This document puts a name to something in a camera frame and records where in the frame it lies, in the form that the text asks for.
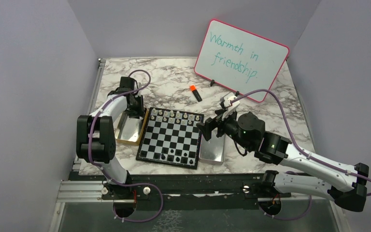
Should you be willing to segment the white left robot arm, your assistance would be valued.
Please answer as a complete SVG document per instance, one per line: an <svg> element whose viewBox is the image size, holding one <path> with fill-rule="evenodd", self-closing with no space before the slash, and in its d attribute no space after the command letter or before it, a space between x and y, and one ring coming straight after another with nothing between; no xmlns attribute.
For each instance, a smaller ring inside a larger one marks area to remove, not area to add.
<svg viewBox="0 0 371 232"><path fill-rule="evenodd" d="M121 114L130 118L144 118L143 96L138 94L137 89L134 78L123 76L119 87L108 94L100 108L77 118L77 157L101 170L108 183L115 184L114 192L123 199L132 194L133 186L129 172L115 157L114 122Z"/></svg>

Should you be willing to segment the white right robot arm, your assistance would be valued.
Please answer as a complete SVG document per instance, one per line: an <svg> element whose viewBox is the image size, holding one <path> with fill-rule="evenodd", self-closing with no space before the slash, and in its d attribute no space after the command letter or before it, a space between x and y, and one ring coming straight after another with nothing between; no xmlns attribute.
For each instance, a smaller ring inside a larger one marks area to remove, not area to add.
<svg viewBox="0 0 371 232"><path fill-rule="evenodd" d="M227 135L246 153L253 152L255 158L264 163L302 172L299 175L265 172L259 184L264 196L302 193L328 199L348 211L363 211L367 198L366 177L369 175L366 164L340 163L295 147L288 138L267 132L265 122L252 113L238 116L234 112L223 117L224 114L224 110L217 110L215 118L196 124L205 140L210 140L212 131L216 130L218 136Z"/></svg>

